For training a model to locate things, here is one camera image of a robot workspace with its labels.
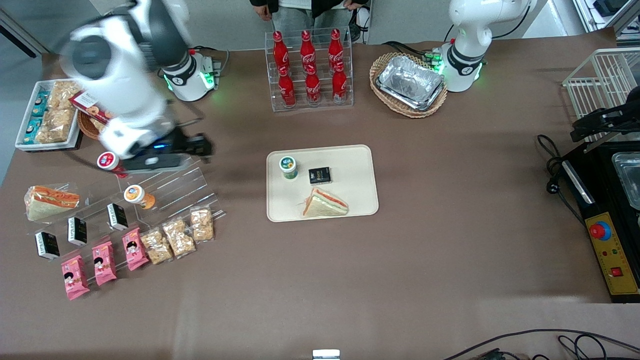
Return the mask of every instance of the wicker basket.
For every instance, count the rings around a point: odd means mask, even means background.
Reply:
[[[95,128],[95,125],[91,122],[91,117],[89,115],[78,110],[78,126],[80,130],[90,138],[94,140],[98,140],[98,135],[100,132]]]
[[[400,100],[392,97],[386,92],[381,91],[376,86],[376,78],[380,73],[387,67],[389,61],[396,56],[407,56],[409,59],[415,61],[417,64],[422,65],[424,67],[429,67],[427,63],[416,58],[413,55],[403,54],[403,53],[388,53],[383,56],[380,56],[376,61],[374,61],[371,69],[369,70],[369,84],[371,85],[371,89],[373,92],[384,102],[391,110],[395,111],[398,114],[402,114],[406,117],[410,117],[413,119],[421,119],[427,117],[436,110],[441,107],[444,100],[447,98],[447,85],[445,84],[444,88],[440,92],[440,95],[433,101],[433,104],[427,109],[427,111],[417,111],[415,109],[410,108],[407,104],[401,102]]]

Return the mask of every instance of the foil container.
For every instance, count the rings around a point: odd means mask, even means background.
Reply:
[[[407,56],[389,61],[376,79],[381,91],[409,107],[426,111],[444,88],[444,78],[437,72],[416,64]]]

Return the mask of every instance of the control panel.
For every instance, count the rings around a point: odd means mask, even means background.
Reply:
[[[589,237],[600,268],[607,281],[609,293],[611,295],[640,293],[609,213],[588,218],[584,222],[589,230]]]

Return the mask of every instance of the red emergency stop button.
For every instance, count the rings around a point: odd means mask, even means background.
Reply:
[[[606,222],[598,221],[589,227],[589,234],[596,239],[607,241],[611,238],[611,228]]]

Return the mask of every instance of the yellow panel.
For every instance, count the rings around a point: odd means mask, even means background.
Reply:
[[[608,224],[611,228],[611,237],[605,241],[594,238],[589,232],[589,237],[591,238],[593,248],[595,249],[596,256],[598,257],[600,268],[602,269],[604,278],[607,281],[607,286],[609,287],[609,293],[611,293],[611,295],[638,294],[639,291],[636,280],[634,279],[634,275],[629,267],[627,257],[620,246],[620,239],[613,227],[609,213],[606,212],[598,216],[588,218],[584,222],[587,224],[587,228],[590,228],[598,221]],[[620,268],[622,276],[613,276],[613,268]]]

